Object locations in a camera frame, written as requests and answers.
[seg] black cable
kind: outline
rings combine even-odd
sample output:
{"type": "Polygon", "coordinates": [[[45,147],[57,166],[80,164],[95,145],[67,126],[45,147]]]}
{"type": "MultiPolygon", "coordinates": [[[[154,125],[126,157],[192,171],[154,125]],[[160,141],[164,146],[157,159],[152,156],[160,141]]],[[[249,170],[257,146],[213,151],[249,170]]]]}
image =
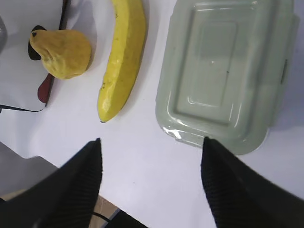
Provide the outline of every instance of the black cable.
{"type": "Polygon", "coordinates": [[[96,212],[93,212],[93,215],[102,218],[104,221],[106,221],[106,222],[108,222],[108,223],[111,222],[111,220],[108,219],[106,216],[103,216],[103,215],[98,214],[98,213],[96,213],[96,212]]]}

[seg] white surface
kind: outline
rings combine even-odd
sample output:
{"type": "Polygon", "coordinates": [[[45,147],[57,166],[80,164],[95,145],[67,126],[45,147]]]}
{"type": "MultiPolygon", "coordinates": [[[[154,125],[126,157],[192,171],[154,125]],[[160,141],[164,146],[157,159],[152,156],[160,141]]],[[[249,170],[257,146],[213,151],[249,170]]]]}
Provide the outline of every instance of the white surface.
{"type": "Polygon", "coordinates": [[[45,104],[38,99],[38,88],[48,72],[41,61],[28,54],[30,32],[36,25],[58,29],[62,1],[9,0],[0,2],[0,15],[8,41],[0,55],[0,105],[40,111],[45,104]]]}
{"type": "MultiPolygon", "coordinates": [[[[91,34],[100,55],[85,75],[56,80],[49,106],[41,113],[3,110],[0,141],[23,157],[39,155],[61,166],[88,141],[101,137],[101,194],[105,198],[150,228],[214,228],[200,180],[201,150],[167,136],[155,118],[155,97],[176,0],[144,2],[150,25],[142,67],[129,101],[115,119],[101,124],[96,111],[113,35],[110,0],[73,1],[75,13],[70,22],[76,21],[77,28],[91,34]]],[[[304,20],[304,1],[295,2],[295,11],[304,20]]],[[[302,22],[278,123],[259,150],[242,157],[257,172],[302,198],[303,59],[302,22]]]]}

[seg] white table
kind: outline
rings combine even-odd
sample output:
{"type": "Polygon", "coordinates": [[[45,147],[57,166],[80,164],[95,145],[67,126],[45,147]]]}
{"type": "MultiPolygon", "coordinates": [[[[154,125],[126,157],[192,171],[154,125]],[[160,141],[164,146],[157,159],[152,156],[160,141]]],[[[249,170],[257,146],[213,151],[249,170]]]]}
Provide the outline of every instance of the white table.
{"type": "MultiPolygon", "coordinates": [[[[155,118],[155,97],[175,2],[144,1],[150,25],[138,80],[120,114],[102,124],[96,102],[111,50],[113,10],[110,0],[73,1],[69,28],[75,24],[75,29],[89,35],[97,43],[99,55],[83,76],[55,81],[44,111],[3,110],[0,141],[22,157],[41,156],[59,167],[88,141],[101,137],[101,195],[151,228],[214,228],[200,179],[201,150],[167,136],[155,118]]],[[[304,1],[295,0],[295,11],[304,20],[304,1]]],[[[278,123],[257,151],[241,157],[254,170],[302,198],[303,59],[302,22],[278,123]]]]}

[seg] plastic container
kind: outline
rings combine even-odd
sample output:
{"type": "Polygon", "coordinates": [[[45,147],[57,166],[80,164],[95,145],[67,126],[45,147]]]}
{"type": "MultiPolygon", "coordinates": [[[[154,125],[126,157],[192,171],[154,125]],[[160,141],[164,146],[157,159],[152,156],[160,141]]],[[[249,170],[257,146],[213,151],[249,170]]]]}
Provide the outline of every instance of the plastic container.
{"type": "Polygon", "coordinates": [[[298,30],[293,0],[178,0],[156,116],[176,140],[257,149],[276,119],[298,30]]]}

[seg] pear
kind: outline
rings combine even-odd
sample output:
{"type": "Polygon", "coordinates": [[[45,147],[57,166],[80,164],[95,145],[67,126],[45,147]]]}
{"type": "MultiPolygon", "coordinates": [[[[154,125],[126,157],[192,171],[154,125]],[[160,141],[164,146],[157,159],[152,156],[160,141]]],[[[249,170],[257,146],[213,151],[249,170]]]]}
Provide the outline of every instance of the pear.
{"type": "Polygon", "coordinates": [[[41,56],[44,68],[59,79],[83,74],[90,63],[90,41],[76,30],[35,30],[29,42],[41,56]]]}

